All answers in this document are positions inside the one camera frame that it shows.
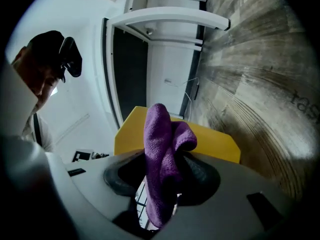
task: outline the white wall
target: white wall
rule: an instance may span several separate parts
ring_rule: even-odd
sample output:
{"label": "white wall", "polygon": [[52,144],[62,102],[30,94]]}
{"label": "white wall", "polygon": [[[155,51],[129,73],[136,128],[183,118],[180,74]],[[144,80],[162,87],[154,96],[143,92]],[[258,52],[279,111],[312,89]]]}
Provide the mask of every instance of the white wall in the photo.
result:
{"label": "white wall", "polygon": [[39,112],[48,123],[56,141],[56,152],[71,162],[76,149],[113,151],[116,126],[110,114],[101,79],[102,18],[123,11],[124,0],[36,0],[21,18],[6,48],[12,61],[20,48],[34,36],[50,30],[75,39],[82,56],[82,74],[73,78],[65,73],[58,92]]}
{"label": "white wall", "polygon": [[[192,0],[159,0],[159,6],[199,9],[199,2]],[[196,24],[181,22],[158,22],[154,35],[183,36],[196,38]],[[165,84],[181,85],[188,80],[194,51],[170,46],[149,46],[147,69],[147,106],[162,103],[173,114],[179,114],[187,84],[174,87]]]}

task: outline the wood panel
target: wood panel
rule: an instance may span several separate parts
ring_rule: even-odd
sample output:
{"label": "wood panel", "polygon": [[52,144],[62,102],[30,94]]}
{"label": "wood panel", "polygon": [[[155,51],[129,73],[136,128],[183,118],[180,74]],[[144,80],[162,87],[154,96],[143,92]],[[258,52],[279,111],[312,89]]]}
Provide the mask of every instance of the wood panel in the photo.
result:
{"label": "wood panel", "polygon": [[319,66],[305,31],[285,0],[208,0],[206,9],[231,26],[205,30],[191,121],[231,135],[243,165],[299,200],[320,129]]}

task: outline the purple microfiber cloth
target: purple microfiber cloth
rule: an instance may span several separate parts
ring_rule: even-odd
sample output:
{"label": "purple microfiber cloth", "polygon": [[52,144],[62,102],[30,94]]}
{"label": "purple microfiber cloth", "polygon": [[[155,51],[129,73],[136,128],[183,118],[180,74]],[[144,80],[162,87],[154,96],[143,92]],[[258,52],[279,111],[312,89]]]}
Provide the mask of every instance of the purple microfiber cloth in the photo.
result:
{"label": "purple microfiber cloth", "polygon": [[163,104],[148,109],[144,124],[146,159],[146,213],[153,225],[162,228],[172,217],[182,181],[174,155],[177,150],[191,151],[197,137],[186,122],[171,122]]}

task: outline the person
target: person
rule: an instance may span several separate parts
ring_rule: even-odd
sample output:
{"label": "person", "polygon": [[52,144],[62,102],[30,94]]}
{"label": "person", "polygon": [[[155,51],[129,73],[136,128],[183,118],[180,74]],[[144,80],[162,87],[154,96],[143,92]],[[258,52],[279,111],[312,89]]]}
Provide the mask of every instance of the person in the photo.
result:
{"label": "person", "polygon": [[68,69],[74,77],[81,74],[80,54],[78,54],[80,69],[77,69],[77,73],[62,66],[61,50],[64,40],[64,36],[55,30],[39,34],[31,39],[27,46],[20,49],[12,62],[13,68],[38,98],[21,137],[24,140],[37,142],[46,152],[54,151],[53,137],[47,123],[37,112],[46,104],[59,80],[65,82],[65,69]]}

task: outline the white shirt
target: white shirt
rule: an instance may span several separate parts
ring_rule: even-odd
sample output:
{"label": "white shirt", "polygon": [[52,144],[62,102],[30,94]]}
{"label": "white shirt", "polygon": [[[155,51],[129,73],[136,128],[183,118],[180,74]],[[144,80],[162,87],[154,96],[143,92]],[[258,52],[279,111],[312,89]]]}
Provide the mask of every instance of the white shirt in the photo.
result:
{"label": "white shirt", "polygon": [[[42,148],[45,152],[52,153],[54,151],[54,141],[52,135],[50,134],[48,124],[41,118],[39,114],[37,114],[37,117],[39,121]],[[28,118],[21,138],[25,141],[37,142],[33,115]]]}

